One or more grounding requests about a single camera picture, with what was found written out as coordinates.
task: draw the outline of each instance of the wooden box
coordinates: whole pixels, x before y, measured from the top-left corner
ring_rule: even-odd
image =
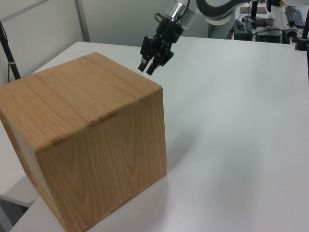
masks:
[[[0,118],[69,232],[89,229],[167,172],[162,87],[99,53],[0,87]]]

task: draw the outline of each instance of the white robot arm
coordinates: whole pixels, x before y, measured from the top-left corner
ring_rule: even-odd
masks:
[[[159,66],[164,66],[173,56],[170,50],[181,34],[187,29],[196,14],[203,14],[214,25],[222,25],[231,19],[235,8],[250,0],[171,0],[164,15],[155,14],[159,26],[154,37],[145,36],[140,54],[139,70],[142,72],[153,59],[147,73],[152,75]],[[285,0],[291,6],[308,5],[309,0]],[[267,0],[267,10],[271,11],[271,0]]]

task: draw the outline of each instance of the white tabletop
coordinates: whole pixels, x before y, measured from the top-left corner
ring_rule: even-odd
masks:
[[[306,53],[182,37],[161,84],[168,174],[90,232],[303,232],[309,228]],[[76,43],[136,70],[139,48]],[[41,197],[12,232],[63,232]]]

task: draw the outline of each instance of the box top face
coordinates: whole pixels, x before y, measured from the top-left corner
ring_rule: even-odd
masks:
[[[0,110],[38,153],[160,91],[160,85],[92,53],[0,87]]]

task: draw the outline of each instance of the black stand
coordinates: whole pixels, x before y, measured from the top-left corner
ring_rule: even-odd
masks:
[[[0,42],[2,44],[4,53],[5,53],[8,61],[9,61],[9,65],[10,65],[10,67],[12,69],[12,72],[14,74],[15,80],[20,79],[19,71],[18,71],[17,66],[15,64],[15,60],[14,60],[13,55],[11,53],[11,50],[10,50],[7,38],[5,37],[5,33],[4,33],[3,28],[2,28],[2,24],[1,23],[0,23]]]
[[[309,31],[309,10],[308,10],[308,13],[307,13],[307,18],[306,18],[306,21],[305,21],[305,26],[304,26],[303,34],[302,34],[300,40],[295,45],[295,50],[297,50],[297,51],[307,51],[308,31]]]
[[[256,29],[257,27],[266,27],[267,22],[265,19],[256,17],[257,1],[252,2],[251,15],[242,18],[243,22],[251,22],[251,25]]]

